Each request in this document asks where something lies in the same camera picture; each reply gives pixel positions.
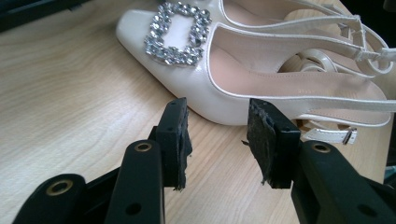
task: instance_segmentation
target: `shoe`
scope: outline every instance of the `shoe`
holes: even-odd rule
[[[393,67],[393,62],[396,61],[395,49],[389,49],[379,35],[361,24],[359,17],[348,16],[334,5],[316,5],[303,0],[168,0],[173,4],[177,4],[179,1],[189,4],[189,6],[206,8],[211,12],[213,21],[237,29],[267,34],[327,36],[361,46],[364,49],[372,49],[381,55],[375,61],[363,60],[360,62],[359,55],[350,59],[334,55],[328,50],[322,50],[332,59],[338,72],[372,78],[388,74]],[[324,16],[286,21],[285,18],[291,12],[300,9],[314,10]],[[329,24],[337,24],[340,27],[340,35],[316,29]],[[317,62],[319,58],[315,58],[315,55],[300,54],[303,61],[314,59]],[[357,66],[356,63],[364,63],[364,65]]]
[[[354,57],[363,54],[360,47],[328,37],[251,33],[219,22],[207,24],[201,33],[207,36],[192,47],[197,43],[192,43],[195,38],[189,40],[194,29],[188,18],[175,15],[168,34],[156,37],[153,20],[162,19],[154,12],[127,11],[117,27],[119,41],[170,92],[187,97],[191,109],[216,123],[246,125],[250,98],[274,104],[289,119],[351,126],[382,126],[389,122],[389,112],[396,111],[396,102],[387,101],[366,78],[331,72],[278,73],[283,62],[305,49]],[[165,44],[175,48],[161,49]]]

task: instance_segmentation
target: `wood grain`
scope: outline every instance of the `wood grain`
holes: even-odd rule
[[[125,148],[157,125],[175,96],[115,36],[123,12],[156,5],[95,0],[0,34],[0,223],[48,178],[74,173],[89,182],[118,167]],[[376,80],[393,98],[395,75]],[[246,127],[193,111],[189,123],[188,186],[165,191],[167,223],[298,223],[290,191],[261,185],[241,144]],[[336,146],[361,175],[381,182],[390,130],[361,128],[354,145]]]

